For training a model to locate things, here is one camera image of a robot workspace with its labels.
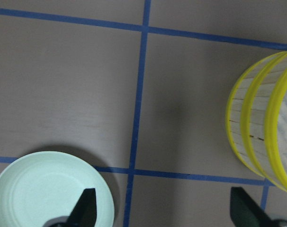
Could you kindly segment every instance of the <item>yellow ring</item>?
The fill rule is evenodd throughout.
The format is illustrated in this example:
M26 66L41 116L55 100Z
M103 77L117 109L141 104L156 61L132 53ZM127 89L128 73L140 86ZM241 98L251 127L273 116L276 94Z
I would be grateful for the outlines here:
M283 186L287 189L287 173L279 155L277 141L277 127L280 106L287 92L287 69L279 77L273 92L270 96L269 104L265 115L265 144L272 169Z
M251 167L251 165L249 165L248 163L246 163L244 161L244 159L242 158L242 156L239 154L234 141L233 141L233 135L232 135L232 131L231 131L231 126L230 126L230 116L231 116L231 106L232 106L232 101L233 98L235 96L235 93L239 87L239 85L241 84L242 80L260 63L262 63L265 59L261 59L260 61L258 61L257 63L253 64L252 66L250 66L236 81L235 85L233 86L229 98L228 98L228 102L227 102L227 106L226 106L226 112L225 112L225 128L226 128L226 133L227 133L227 137L228 140L230 142L230 145L232 147L232 150L234 152L234 154L238 157L238 159L247 167L249 168L251 171L253 171L254 173L256 173L257 175L264 177L261 173L257 172L253 167Z
M240 120L240 128L242 134L242 140L244 147L247 151L247 154L255 167L266 177L268 178L273 184L275 184L278 188L285 191L285 189L279 185L279 182L275 182L267 172L262 168L260 162L256 158L254 148L250 139L250 116L251 116L251 108L253 106L253 101L256 96L256 93L260 87L260 84L264 80L264 78L268 75L268 73L272 70L272 68L277 65L282 59L287 56L287 52L279 52L270 57L278 55L276 58L272 59L269 63L266 64L265 67L255 76L252 83L250 84L246 96L243 100L242 105L242 112L241 112L241 120Z

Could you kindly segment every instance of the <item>yellow and white basket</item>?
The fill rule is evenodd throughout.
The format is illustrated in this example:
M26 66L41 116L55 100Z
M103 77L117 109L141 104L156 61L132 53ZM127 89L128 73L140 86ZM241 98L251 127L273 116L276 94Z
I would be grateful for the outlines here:
M228 100L226 130L237 157L287 191L287 51L242 74Z

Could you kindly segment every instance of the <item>white plate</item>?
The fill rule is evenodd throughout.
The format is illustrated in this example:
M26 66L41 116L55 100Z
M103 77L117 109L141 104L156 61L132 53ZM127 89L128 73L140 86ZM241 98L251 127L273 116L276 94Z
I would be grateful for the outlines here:
M0 175L0 227L45 227L49 220L66 220L85 188L96 189L95 227L112 227L110 189L91 165L55 151L21 157Z

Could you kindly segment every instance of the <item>tiled floor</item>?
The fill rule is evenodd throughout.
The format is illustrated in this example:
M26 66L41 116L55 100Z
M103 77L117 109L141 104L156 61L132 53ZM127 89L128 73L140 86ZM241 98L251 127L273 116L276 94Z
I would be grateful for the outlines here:
M0 0L0 172L79 156L109 184L115 227L232 227L232 186L287 218L287 193L224 128L235 81L281 50L287 0Z

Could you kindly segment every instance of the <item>black object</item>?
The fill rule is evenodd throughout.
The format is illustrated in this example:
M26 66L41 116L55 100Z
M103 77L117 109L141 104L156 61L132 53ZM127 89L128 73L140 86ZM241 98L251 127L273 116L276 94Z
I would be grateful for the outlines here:
M50 227L93 227L96 223L96 217L95 188L87 188L83 190L67 221L52 224Z
M230 216L236 227L287 227L286 220L271 220L242 187L231 188Z

